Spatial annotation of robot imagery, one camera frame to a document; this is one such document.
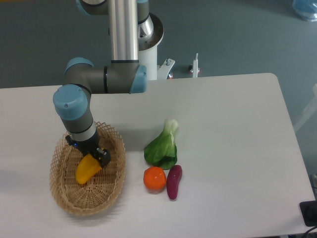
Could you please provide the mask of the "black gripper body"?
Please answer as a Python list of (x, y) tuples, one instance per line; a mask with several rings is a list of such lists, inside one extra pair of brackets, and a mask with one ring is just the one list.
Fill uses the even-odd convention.
[(84, 133), (84, 136), (71, 133), (70, 138), (70, 145), (78, 149), (83, 155), (97, 155), (97, 149), (99, 148), (99, 135), (97, 130), (95, 130), (94, 133), (90, 132), (88, 135)]

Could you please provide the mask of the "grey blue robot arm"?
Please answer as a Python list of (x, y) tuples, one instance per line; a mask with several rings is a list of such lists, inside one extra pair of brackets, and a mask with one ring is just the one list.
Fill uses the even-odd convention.
[(99, 144), (90, 110), (92, 94), (143, 93), (147, 69), (139, 63), (138, 26), (150, 17), (147, 0), (78, 0), (77, 7), (88, 15), (108, 15), (111, 64), (94, 67), (85, 58), (73, 58), (64, 72), (66, 84), (53, 95), (53, 103), (69, 135), (69, 145), (84, 156), (91, 155), (101, 167), (111, 160)]

